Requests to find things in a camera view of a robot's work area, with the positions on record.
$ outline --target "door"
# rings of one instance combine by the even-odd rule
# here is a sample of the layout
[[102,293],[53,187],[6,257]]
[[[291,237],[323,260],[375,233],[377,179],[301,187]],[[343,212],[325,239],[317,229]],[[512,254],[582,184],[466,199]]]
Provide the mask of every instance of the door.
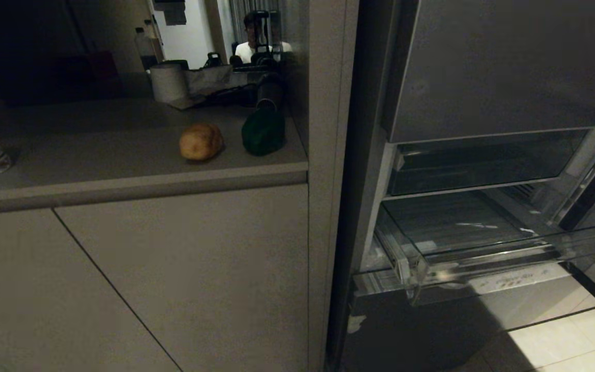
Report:
[[0,214],[0,370],[178,370],[49,209]]
[[306,370],[307,184],[57,213],[183,370]]
[[595,2],[399,3],[390,142],[595,126]]

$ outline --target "plastic bottle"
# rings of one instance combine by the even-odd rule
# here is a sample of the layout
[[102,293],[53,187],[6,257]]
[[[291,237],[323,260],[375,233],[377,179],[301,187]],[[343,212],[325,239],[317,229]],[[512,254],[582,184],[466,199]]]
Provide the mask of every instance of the plastic bottle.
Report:
[[158,64],[158,57],[155,56],[153,40],[146,36],[144,28],[137,27],[135,31],[137,31],[137,36],[135,36],[134,42],[137,45],[137,52],[139,53],[139,58],[142,60],[142,66],[144,66],[144,70],[146,71],[151,66]]
[[153,21],[150,19],[144,19],[144,28],[146,29],[146,35],[151,39],[157,39],[158,36],[155,34],[155,28],[153,27]]

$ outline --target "cabinet door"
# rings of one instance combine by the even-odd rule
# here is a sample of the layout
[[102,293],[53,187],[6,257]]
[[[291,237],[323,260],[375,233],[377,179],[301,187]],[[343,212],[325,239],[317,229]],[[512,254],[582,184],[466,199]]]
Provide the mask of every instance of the cabinet door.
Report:
[[183,370],[306,370],[306,184],[57,213]]
[[51,210],[0,214],[0,370],[177,370]]

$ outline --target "white shirt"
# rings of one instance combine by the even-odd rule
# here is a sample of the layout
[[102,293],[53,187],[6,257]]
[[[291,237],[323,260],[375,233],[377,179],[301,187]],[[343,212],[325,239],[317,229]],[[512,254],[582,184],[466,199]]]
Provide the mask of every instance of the white shirt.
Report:
[[[281,42],[281,48],[284,52],[292,52],[293,48],[287,42]],[[236,56],[240,57],[244,64],[252,63],[252,56],[254,55],[254,50],[249,47],[249,42],[244,42],[243,44],[238,44],[236,47]]]
[[243,44],[238,44],[236,47],[236,56],[240,57],[244,64],[252,63],[252,56],[254,55],[254,50],[249,47],[249,42],[244,42]]

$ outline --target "toilet paper roll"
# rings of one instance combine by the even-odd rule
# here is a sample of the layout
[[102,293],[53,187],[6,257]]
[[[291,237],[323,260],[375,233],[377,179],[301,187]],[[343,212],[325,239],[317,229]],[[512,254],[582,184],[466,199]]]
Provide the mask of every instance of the toilet paper roll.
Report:
[[179,64],[163,64],[151,67],[153,96],[158,102],[169,103],[187,97],[185,75]]

